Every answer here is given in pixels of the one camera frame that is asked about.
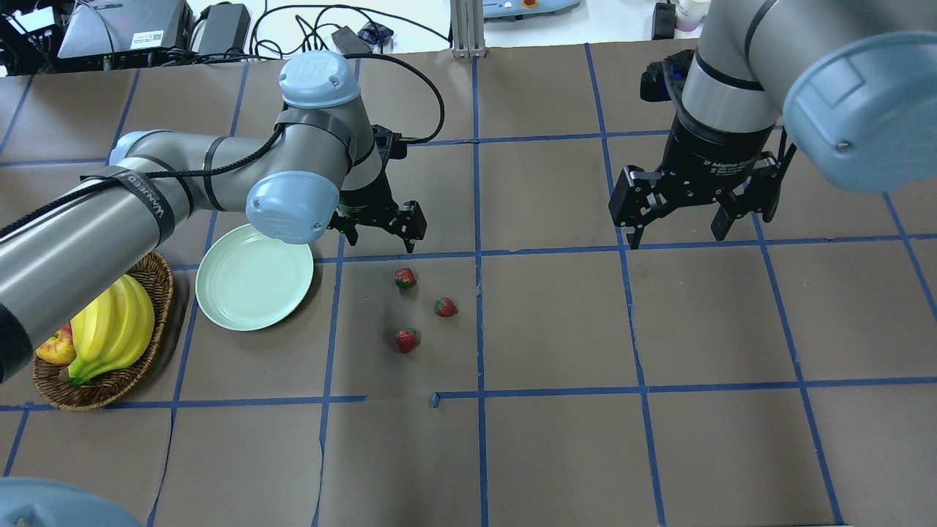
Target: fruit basket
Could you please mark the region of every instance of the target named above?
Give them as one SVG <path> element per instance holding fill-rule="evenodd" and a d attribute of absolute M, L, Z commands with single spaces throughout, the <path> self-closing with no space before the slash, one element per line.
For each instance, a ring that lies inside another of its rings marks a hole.
<path fill-rule="evenodd" d="M 149 346 L 137 362 L 129 367 L 103 373 L 81 386 L 73 386 L 59 379 L 63 366 L 35 357 L 33 384 L 39 394 L 55 408 L 82 412 L 110 404 L 129 392 L 153 364 L 169 320 L 172 270 L 161 254 L 151 251 L 127 273 L 143 286 L 153 302 L 156 322 Z"/>

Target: apple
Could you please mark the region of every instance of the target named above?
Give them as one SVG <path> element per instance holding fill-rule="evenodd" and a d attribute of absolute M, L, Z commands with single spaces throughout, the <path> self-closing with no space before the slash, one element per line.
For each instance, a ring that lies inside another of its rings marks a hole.
<path fill-rule="evenodd" d="M 36 350 L 39 358 L 67 366 L 75 360 L 75 339 L 71 335 L 71 323 L 65 324 L 62 329 L 55 332 L 55 335 L 49 337 Z"/>

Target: metal post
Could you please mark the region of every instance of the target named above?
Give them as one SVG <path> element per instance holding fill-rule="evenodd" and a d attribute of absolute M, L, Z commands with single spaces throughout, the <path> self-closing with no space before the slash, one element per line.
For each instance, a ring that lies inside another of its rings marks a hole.
<path fill-rule="evenodd" d="M 484 57 L 482 0 L 450 0 L 453 27 L 453 57 Z"/>

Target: plate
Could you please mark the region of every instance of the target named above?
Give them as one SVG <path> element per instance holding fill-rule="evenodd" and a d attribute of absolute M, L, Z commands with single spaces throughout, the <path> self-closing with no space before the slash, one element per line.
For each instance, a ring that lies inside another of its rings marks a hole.
<path fill-rule="evenodd" d="M 303 301 L 313 275 L 312 250 L 268 238 L 251 224 L 225 234 L 201 260 L 199 307 L 215 324 L 254 331 L 276 324 Z"/>

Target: white bottle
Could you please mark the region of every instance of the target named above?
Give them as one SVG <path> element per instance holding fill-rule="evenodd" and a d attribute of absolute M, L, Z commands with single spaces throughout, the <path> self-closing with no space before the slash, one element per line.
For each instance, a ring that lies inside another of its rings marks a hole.
<path fill-rule="evenodd" d="M 709 0 L 677 0 L 677 29 L 691 32 L 709 11 Z"/>

